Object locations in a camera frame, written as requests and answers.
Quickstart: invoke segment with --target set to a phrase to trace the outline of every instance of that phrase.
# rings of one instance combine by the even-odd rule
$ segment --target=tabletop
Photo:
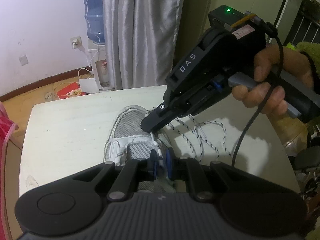
[[[82,171],[103,161],[104,145],[118,112],[128,105],[152,109],[162,103],[166,86],[118,90],[67,98],[35,105],[28,122],[20,164],[19,195],[46,183]],[[245,108],[231,95],[198,114],[197,122],[217,120],[226,128],[226,147],[235,144],[256,108]],[[187,124],[192,121],[185,117]],[[193,143],[198,155],[196,136],[177,122],[174,126]],[[168,126],[165,130],[177,157],[193,157],[186,141]],[[212,160],[231,164],[223,150],[223,130],[218,125],[203,126],[204,133],[220,156],[204,145],[201,164]],[[236,168],[299,192],[299,186],[284,148],[268,118],[259,114],[239,149]]]

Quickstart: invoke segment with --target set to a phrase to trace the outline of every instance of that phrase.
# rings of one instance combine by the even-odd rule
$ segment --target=gray curtain
[[[110,85],[164,85],[172,68],[183,0],[103,0]]]

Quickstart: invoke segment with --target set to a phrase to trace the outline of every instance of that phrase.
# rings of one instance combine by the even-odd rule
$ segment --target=pink fabric
[[[5,154],[8,141],[15,129],[18,129],[18,125],[11,121],[8,117],[6,110],[4,109],[4,105],[0,102],[0,183],[4,182],[4,164],[5,164]],[[9,236],[9,229],[7,228],[7,220],[6,220],[6,208],[5,208],[5,196],[4,196],[4,185],[0,185],[1,189],[1,201],[0,201],[0,221],[2,222],[2,226],[0,227],[0,240],[6,240],[11,238]]]

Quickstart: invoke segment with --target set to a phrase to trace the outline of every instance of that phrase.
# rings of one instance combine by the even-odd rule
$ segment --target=baseboard
[[[92,70],[91,67],[85,67],[86,69],[88,70]],[[54,83],[54,82],[58,82],[58,81],[61,81],[61,80],[64,80],[64,79],[67,79],[67,78],[72,78],[72,77],[76,77],[78,75],[78,71],[79,71],[79,68],[78,69],[74,69],[74,70],[70,70],[68,72],[64,72],[64,73],[61,73],[61,74],[58,74],[58,75],[55,75],[55,76],[52,76],[52,77],[47,77],[47,78],[44,78],[44,79],[41,79],[39,81],[36,81],[34,83],[31,83],[31,84],[28,84],[26,86],[23,86],[23,87],[20,87],[16,90],[13,90],[3,96],[0,96],[0,102],[4,102],[10,98],[13,98],[13,97],[16,97],[18,95],[21,95],[25,92],[28,92],[30,90],[33,90],[33,89],[36,89],[36,88],[39,88],[39,87],[43,87],[43,86],[46,86],[46,85],[49,85],[51,83]],[[88,73],[87,71],[85,71],[84,69],[81,69],[80,70],[80,75],[83,75],[83,74],[86,74]]]

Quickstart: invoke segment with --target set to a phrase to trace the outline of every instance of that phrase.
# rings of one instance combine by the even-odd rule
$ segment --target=water bottle
[[[88,38],[94,43],[104,44],[103,5],[102,0],[84,0]]]

